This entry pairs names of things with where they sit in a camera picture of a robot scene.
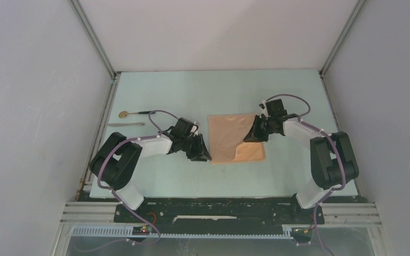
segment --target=spoon head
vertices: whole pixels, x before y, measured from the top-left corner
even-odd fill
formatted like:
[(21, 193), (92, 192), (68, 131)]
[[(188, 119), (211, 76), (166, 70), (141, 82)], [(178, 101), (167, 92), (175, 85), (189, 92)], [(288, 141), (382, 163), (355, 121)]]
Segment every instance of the spoon head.
[(119, 117), (124, 118), (124, 117), (128, 116), (128, 114), (129, 113), (127, 111), (122, 111), (122, 112), (119, 113)]

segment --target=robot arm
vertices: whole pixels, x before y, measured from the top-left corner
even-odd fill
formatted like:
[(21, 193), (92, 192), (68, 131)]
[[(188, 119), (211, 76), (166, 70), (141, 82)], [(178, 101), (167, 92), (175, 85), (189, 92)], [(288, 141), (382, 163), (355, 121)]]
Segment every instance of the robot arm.
[[(307, 125), (296, 114), (288, 114), (282, 100), (272, 100), (260, 104), (262, 113), (255, 116), (254, 123), (244, 142), (268, 141), (270, 134), (279, 133), (291, 137), (310, 149), (312, 179), (306, 187), (293, 197), (293, 203), (301, 209), (310, 209), (329, 193), (331, 188), (343, 183), (336, 158), (330, 142), (312, 125)], [(344, 132), (326, 133), (336, 145), (342, 160), (345, 179), (357, 178), (359, 169), (351, 142)]]
[[(131, 181), (138, 160), (143, 157), (172, 154), (178, 151), (184, 151), (186, 157), (191, 161), (211, 160), (203, 142), (203, 136), (198, 133), (198, 130), (198, 125), (180, 118), (175, 126), (163, 131), (162, 134), (138, 138), (126, 143), (115, 152), (115, 155), (120, 158), (112, 157), (107, 163), (101, 176), (102, 181), (106, 182), (131, 209), (137, 209), (144, 201), (144, 196)], [(109, 153), (126, 139), (118, 132), (109, 136), (89, 164), (93, 174), (98, 176)]]

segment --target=gray floor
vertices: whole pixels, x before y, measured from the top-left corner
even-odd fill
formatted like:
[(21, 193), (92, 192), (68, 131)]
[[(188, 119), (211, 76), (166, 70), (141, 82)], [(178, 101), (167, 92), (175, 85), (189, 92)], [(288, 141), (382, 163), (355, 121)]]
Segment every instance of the gray floor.
[[(373, 250), (364, 228), (320, 229), (325, 244), (336, 256), (373, 255)], [(324, 253), (319, 245), (300, 246), (286, 239), (162, 239), (154, 245), (132, 246), (119, 242), (101, 250), (80, 253), (72, 245), (81, 249), (92, 249), (115, 238), (72, 237), (68, 256), (113, 256), (113, 255), (175, 255), (175, 256), (224, 256), (224, 255), (319, 255)]]

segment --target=light blue table surface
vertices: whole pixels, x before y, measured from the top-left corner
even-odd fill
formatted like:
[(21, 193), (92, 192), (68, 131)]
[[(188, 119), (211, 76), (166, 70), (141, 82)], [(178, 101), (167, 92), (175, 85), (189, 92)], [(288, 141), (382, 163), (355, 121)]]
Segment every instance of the light blue table surface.
[[(337, 131), (316, 70), (226, 70), (122, 73), (108, 123), (145, 122), (141, 127), (108, 127), (104, 138), (120, 132), (127, 137), (154, 135), (156, 128), (147, 115), (119, 118), (121, 111), (163, 109), (200, 123), (208, 146), (209, 115), (258, 113), (263, 99), (290, 93), (306, 99), (312, 111), (306, 121), (326, 131)], [(284, 98), (289, 113), (300, 114), (306, 106)], [(169, 115), (153, 115), (167, 129), (175, 125)], [(270, 135), (265, 142), (266, 160), (257, 163), (211, 164), (191, 162), (185, 153), (142, 158), (133, 180), (146, 197), (268, 197), (291, 196), (312, 178), (310, 152), (291, 138)], [(333, 195), (354, 196), (354, 182)], [(112, 197), (98, 188), (94, 179), (90, 197)]]

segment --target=white wall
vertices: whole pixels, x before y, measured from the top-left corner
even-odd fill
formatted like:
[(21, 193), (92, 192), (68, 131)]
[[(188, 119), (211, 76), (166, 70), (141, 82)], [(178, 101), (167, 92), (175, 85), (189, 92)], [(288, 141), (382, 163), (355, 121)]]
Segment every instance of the white wall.
[(410, 1), (368, 1), (327, 76), (362, 192), (397, 255), (410, 255)]
[(0, 0), (0, 255), (47, 255), (109, 77), (66, 0)]
[(82, 0), (117, 71), (321, 69), (357, 0)]

